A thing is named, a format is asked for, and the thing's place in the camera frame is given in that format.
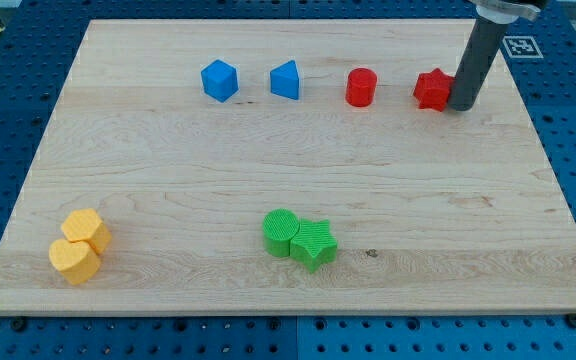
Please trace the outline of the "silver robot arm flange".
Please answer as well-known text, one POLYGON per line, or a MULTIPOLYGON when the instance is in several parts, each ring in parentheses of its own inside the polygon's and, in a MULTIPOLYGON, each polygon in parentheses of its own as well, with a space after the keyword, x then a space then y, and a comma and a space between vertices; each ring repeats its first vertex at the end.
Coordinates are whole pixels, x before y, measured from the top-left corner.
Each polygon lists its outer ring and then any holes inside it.
POLYGON ((497 24, 511 24, 518 18, 534 21, 548 0, 469 0, 480 17, 497 24))

